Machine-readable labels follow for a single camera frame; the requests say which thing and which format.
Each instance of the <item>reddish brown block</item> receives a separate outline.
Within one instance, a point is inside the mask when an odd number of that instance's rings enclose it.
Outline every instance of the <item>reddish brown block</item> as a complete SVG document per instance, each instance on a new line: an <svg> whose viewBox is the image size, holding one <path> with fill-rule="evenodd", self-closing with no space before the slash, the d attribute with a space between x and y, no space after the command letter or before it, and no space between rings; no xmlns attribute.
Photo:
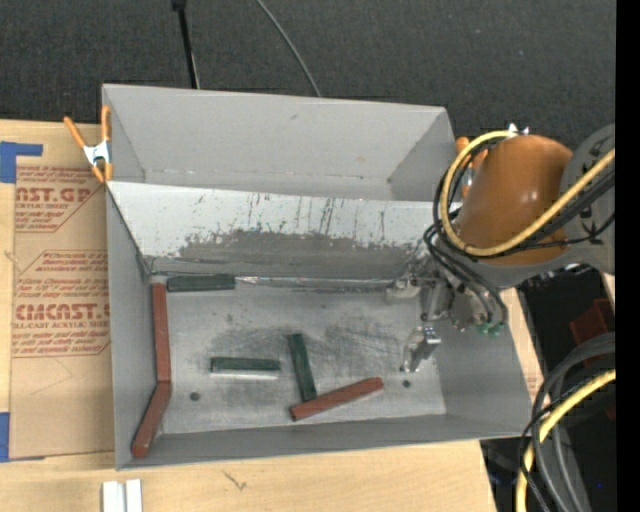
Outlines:
<svg viewBox="0 0 640 512"><path fill-rule="evenodd" d="M342 404L353 402L358 398L379 391L384 387L380 377L362 380L344 388L336 389L318 398L294 405L289 409L294 421L299 421L314 414L333 409Z"/></svg>
<svg viewBox="0 0 640 512"><path fill-rule="evenodd" d="M169 405L170 399L171 383L158 382L131 445L131 454L135 458L146 457L149 453L149 447L158 431L162 415Z"/></svg>
<svg viewBox="0 0 640 512"><path fill-rule="evenodd" d="M163 284L154 284L153 329L156 344L156 370L158 382L171 381L171 355L169 352L169 318L167 313L167 288Z"/></svg>

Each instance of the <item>cardboard box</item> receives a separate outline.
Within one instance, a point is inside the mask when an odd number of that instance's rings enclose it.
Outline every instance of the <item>cardboard box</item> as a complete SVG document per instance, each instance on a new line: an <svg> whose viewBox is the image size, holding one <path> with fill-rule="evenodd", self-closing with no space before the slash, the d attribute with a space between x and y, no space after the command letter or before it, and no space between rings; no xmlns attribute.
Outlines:
<svg viewBox="0 0 640 512"><path fill-rule="evenodd" d="M113 449L105 189L62 123L2 121L0 141L43 146L18 157L3 255L14 272L9 456Z"/></svg>

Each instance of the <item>yellow cable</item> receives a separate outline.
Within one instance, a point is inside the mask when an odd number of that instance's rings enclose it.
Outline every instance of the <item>yellow cable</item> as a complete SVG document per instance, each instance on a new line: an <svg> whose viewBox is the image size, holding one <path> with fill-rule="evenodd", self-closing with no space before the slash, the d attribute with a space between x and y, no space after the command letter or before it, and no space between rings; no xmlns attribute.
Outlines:
<svg viewBox="0 0 640 512"><path fill-rule="evenodd" d="M564 401L555 407L542 422L540 426L540 442L544 441L551 431L551 429L562 419L576 405L582 402L589 395L595 393L598 389L603 388L610 382L616 380L616 371L609 370L608 372L599 375L582 387L578 388L574 393L569 395ZM524 454L524 465L527 471L531 471L534 459L533 443L530 442L527 447L527 451ZM516 484L516 511L527 512L527 479L524 473L520 471L518 475L518 482Z"/></svg>
<svg viewBox="0 0 640 512"><path fill-rule="evenodd" d="M544 212L544 214L538 217L531 225L527 228L523 229L520 233L513 236L506 242L502 242L498 245L494 245L493 247L473 247L465 243L456 232L453 230L453 226L451 225L451 219L449 218L449 204L448 197L449 191L451 189L451 182L453 180L453 175L460 163L464 160L464 158L469 154L469 152L478 147L480 144L485 143L487 140L504 137L510 138L515 136L516 134L510 131L499 131L499 132L490 132L477 139L474 139L469 145L467 145L463 151L461 151L453 163L449 166L447 173L445 174L443 186L442 186L442 194L440 196L440 218L442 219L442 226L444 228L447 237L451 241L453 245L455 245L458 249L461 249L466 254L471 256L494 256L495 254L499 254L503 251L507 251L512 249L519 243L523 242L527 238L529 238L534 232L540 229L544 224L549 222L551 218L556 215L571 199L573 199L576 195L580 193L582 189L584 189L589 182L595 178L603 169L607 167L615 158L615 148L609 151L604 157L602 157L587 173L585 173L576 183L573 184L569 190L567 190L551 207Z"/></svg>

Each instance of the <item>gray carpet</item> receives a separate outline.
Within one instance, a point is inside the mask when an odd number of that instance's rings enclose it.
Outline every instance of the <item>gray carpet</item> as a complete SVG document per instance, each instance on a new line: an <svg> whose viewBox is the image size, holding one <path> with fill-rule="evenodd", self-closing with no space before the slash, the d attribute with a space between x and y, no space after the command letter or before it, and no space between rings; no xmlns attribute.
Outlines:
<svg viewBox="0 0 640 512"><path fill-rule="evenodd" d="M574 148L615 119L614 0L266 0L325 96L446 106ZM254 0L190 0L205 89L313 95ZM0 116L94 122L103 82L188 87L169 0L0 2Z"/></svg>

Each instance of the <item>white bracket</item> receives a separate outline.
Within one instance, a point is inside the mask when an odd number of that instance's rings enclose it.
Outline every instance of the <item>white bracket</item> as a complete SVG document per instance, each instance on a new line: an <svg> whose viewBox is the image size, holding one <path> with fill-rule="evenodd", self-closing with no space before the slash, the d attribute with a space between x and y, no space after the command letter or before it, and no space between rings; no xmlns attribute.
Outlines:
<svg viewBox="0 0 640 512"><path fill-rule="evenodd" d="M141 481L103 482L102 512L142 512Z"/></svg>

